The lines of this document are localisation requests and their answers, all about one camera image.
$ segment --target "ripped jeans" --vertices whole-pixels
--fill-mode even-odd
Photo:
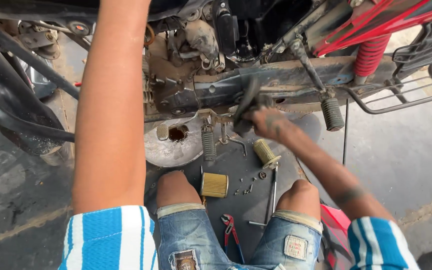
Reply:
[[[158,209],[162,270],[312,270],[321,241],[321,222],[288,210],[273,213],[249,265],[228,259],[205,208],[184,203]]]

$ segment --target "blue striped shirt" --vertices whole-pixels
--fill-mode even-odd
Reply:
[[[144,206],[126,205],[73,216],[59,270],[157,270],[154,222]],[[351,270],[419,269],[392,221],[363,217],[351,222]]]

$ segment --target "rear luggage rack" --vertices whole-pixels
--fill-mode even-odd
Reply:
[[[367,112],[368,114],[384,114],[384,113],[388,113],[388,112],[392,112],[392,111],[396,111],[396,110],[400,110],[400,109],[404,109],[407,107],[411,107],[411,106],[415,106],[415,105],[419,105],[419,104],[423,104],[426,102],[430,102],[432,101],[432,96],[428,96],[425,98],[421,98],[415,101],[407,101],[406,98],[403,96],[403,94],[415,91],[415,90],[419,90],[419,89],[423,89],[423,88],[427,88],[432,86],[432,83],[428,83],[426,85],[423,86],[419,86],[413,89],[409,89],[409,90],[405,90],[403,92],[400,92],[400,89],[408,83],[412,83],[412,82],[417,82],[417,81],[421,81],[424,79],[432,79],[432,64],[429,65],[428,68],[428,73],[429,76],[425,76],[425,77],[421,77],[418,79],[414,79],[414,80],[410,80],[407,82],[403,82],[403,83],[397,83],[397,84],[391,84],[388,86],[385,86],[383,84],[380,83],[369,83],[369,84],[365,84],[365,85],[358,85],[352,88],[346,88],[343,87],[342,89],[344,89],[346,92],[348,92],[348,94],[352,97],[352,99],[354,99],[354,101],[361,107],[361,109],[363,109],[363,111]],[[364,102],[359,95],[356,93],[356,91],[360,90],[360,89],[366,89],[366,88],[372,88],[372,90],[365,92],[365,94],[369,94],[369,93],[377,93],[379,91],[382,91],[384,89],[389,89],[393,92],[393,95],[388,95],[388,96],[384,96],[381,98],[377,98],[368,102]],[[398,97],[399,101],[401,101],[401,104],[398,105],[394,105],[391,107],[385,107],[385,108],[381,108],[381,109],[371,109],[367,106],[367,104],[369,103],[373,103],[373,102],[377,102],[377,101],[382,101],[388,98],[392,98],[392,97]]]
[[[368,114],[384,114],[387,112],[392,112],[396,110],[400,110],[403,108],[423,104],[426,102],[432,101],[432,95],[417,99],[415,101],[406,100],[403,94],[424,89],[432,86],[432,83],[425,84],[423,86],[416,87],[414,89],[409,89],[401,92],[400,90],[403,88],[405,84],[422,81],[425,79],[432,80],[432,22],[426,23],[422,25],[423,29],[420,32],[419,36],[408,46],[402,46],[397,48],[393,53],[393,62],[397,64],[396,70],[393,73],[393,78],[391,80],[387,80],[385,84],[380,83],[369,83],[364,85],[358,85],[351,88],[343,88],[348,94],[356,101],[356,103],[363,109],[363,111]],[[424,66],[428,66],[428,74],[429,76],[421,77],[418,79],[410,80],[407,82],[401,82],[401,79],[409,76],[414,70],[420,69]],[[360,89],[371,88],[367,93],[377,93],[384,89],[389,89],[393,92],[393,95],[377,98],[368,102],[362,101],[361,97],[357,94],[357,91]],[[397,97],[401,104],[385,107],[381,109],[371,109],[367,106],[367,104],[386,100],[391,97]]]

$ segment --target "rear shock absorber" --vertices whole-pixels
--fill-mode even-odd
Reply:
[[[366,78],[376,71],[390,38],[391,34],[387,34],[360,44],[354,62],[354,73],[356,74],[354,83],[356,85],[363,85]]]

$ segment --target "concrete floor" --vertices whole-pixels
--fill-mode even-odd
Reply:
[[[415,31],[395,34],[390,45],[406,45]],[[56,67],[69,80],[79,80],[84,52],[67,53]],[[428,93],[432,89],[412,97]],[[65,125],[73,126],[74,115],[68,108],[75,102],[65,95],[58,98],[71,104],[56,109],[65,116]],[[321,113],[305,117],[319,120],[307,121],[303,125],[309,126],[303,127],[340,160],[344,131],[321,131]],[[352,103],[348,126],[348,169],[399,220],[416,258],[432,251],[432,103],[376,116]],[[285,151],[283,146],[274,147]],[[318,185],[311,172],[303,169]],[[0,135],[0,269],[57,268],[71,215],[71,175],[71,167],[46,166],[39,157],[27,156]],[[330,202],[322,190],[321,197]]]

